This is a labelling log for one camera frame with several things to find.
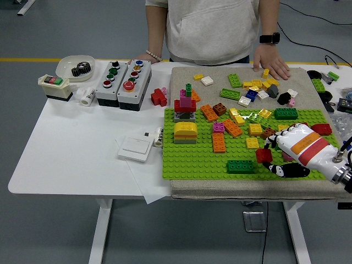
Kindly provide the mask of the person's left hand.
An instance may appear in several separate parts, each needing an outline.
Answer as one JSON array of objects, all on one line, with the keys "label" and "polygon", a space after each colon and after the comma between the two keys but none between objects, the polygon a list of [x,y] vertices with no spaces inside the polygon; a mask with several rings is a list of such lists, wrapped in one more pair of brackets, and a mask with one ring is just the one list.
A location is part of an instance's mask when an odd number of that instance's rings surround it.
[{"label": "person's left hand", "polygon": [[276,45],[274,44],[259,44],[255,49],[253,70],[259,71],[260,67],[268,69],[273,78],[279,80],[288,80],[290,77],[290,69],[281,58]]}]

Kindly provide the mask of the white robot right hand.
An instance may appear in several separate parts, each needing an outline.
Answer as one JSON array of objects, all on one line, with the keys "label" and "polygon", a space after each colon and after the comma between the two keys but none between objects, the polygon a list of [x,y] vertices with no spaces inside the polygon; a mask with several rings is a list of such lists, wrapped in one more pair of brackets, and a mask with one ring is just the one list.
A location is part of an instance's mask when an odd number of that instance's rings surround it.
[{"label": "white robot right hand", "polygon": [[332,182],[339,170],[333,161],[338,149],[305,124],[296,123],[269,136],[264,148],[268,149],[270,146],[278,146],[295,160],[294,163],[282,165],[262,163],[265,168],[281,178],[303,178],[308,176],[311,170],[316,170]]}]

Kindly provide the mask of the person's right hand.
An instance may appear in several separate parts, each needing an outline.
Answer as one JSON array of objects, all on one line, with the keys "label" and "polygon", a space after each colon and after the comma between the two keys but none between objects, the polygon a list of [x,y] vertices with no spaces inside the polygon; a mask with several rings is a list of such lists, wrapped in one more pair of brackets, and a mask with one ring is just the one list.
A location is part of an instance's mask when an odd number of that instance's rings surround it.
[{"label": "person's right hand", "polygon": [[153,56],[150,56],[147,53],[143,53],[143,54],[136,56],[135,58],[132,58],[130,61],[128,61],[128,64],[130,64],[132,62],[132,60],[134,60],[134,59],[142,60],[142,61],[150,61],[151,64],[160,62],[158,59],[154,58]]}]

